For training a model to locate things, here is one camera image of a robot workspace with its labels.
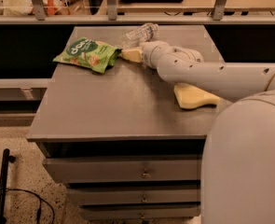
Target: gray cabinet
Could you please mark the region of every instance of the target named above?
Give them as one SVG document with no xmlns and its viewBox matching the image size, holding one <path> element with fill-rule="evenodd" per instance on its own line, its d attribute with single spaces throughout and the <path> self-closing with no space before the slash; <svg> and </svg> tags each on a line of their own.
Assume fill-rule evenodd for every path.
<svg viewBox="0 0 275 224">
<path fill-rule="evenodd" d="M 76 27 L 69 41 L 102 35 L 117 44 L 130 29 Z M 202 26 L 161 26 L 159 35 L 219 61 Z M 44 167 L 68 188 L 85 219 L 194 217 L 205 137 L 226 107 L 222 100 L 182 110 L 173 84 L 121 59 L 104 75 L 58 64 L 27 139 L 40 147 Z"/>
</svg>

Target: wrapper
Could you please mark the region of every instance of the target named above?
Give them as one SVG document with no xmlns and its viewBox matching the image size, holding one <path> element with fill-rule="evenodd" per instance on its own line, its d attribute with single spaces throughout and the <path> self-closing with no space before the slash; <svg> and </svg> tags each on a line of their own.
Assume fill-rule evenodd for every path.
<svg viewBox="0 0 275 224">
<path fill-rule="evenodd" d="M 28 16 L 34 14 L 32 0 L 4 0 L 5 16 Z M 48 15 L 57 14 L 64 3 L 60 0 L 43 0 Z"/>
<path fill-rule="evenodd" d="M 120 49 L 110 46 L 105 42 L 81 37 L 68 46 L 53 61 L 83 66 L 103 74 L 107 66 L 115 64 L 120 52 Z"/>
</svg>

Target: white object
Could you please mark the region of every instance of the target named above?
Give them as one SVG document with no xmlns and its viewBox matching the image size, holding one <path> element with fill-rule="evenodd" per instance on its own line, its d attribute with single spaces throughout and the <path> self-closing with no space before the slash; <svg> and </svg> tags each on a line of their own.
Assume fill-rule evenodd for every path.
<svg viewBox="0 0 275 224">
<path fill-rule="evenodd" d="M 188 83 L 235 102 L 275 89 L 275 63 L 205 63 L 199 52 L 165 42 L 143 43 L 143 60 L 171 83 Z"/>
<path fill-rule="evenodd" d="M 123 49 L 138 47 L 141 42 L 152 39 L 157 30 L 158 25 L 153 23 L 146 23 L 139 26 L 123 35 L 121 47 Z"/>
<path fill-rule="evenodd" d="M 275 91 L 233 104 L 207 136 L 202 224 L 275 223 Z"/>
</svg>

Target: speckled floor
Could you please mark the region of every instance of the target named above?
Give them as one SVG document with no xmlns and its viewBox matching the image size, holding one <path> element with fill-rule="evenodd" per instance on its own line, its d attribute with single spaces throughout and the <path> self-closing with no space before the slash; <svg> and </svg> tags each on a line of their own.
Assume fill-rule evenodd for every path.
<svg viewBox="0 0 275 224">
<path fill-rule="evenodd" d="M 42 166 L 43 154 L 35 143 L 29 143 L 25 136 L 32 117 L 22 115 L 14 118 L 0 116 L 0 168 L 3 150 L 8 148 L 16 157 L 8 167 L 7 187 L 27 189 L 49 202 L 55 211 L 56 224 L 141 224 L 141 220 L 87 221 L 79 215 L 78 207 L 72 205 L 65 195 L 65 186 L 52 181 Z M 29 193 L 9 191 L 6 197 L 4 216 L 7 224 L 36 223 L 38 199 Z M 40 224 L 51 223 L 51 210 L 42 205 Z M 148 220 L 149 224 L 200 224 L 200 217 Z"/>
</svg>

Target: snack package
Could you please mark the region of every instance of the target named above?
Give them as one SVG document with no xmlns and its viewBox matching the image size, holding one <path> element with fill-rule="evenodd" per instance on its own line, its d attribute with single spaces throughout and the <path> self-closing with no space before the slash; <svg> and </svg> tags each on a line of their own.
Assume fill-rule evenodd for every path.
<svg viewBox="0 0 275 224">
<path fill-rule="evenodd" d="M 68 46 L 62 54 L 53 61 L 70 63 L 89 68 L 95 72 L 104 73 L 108 65 L 113 66 L 120 49 L 102 41 L 94 41 L 81 37 Z"/>
</svg>

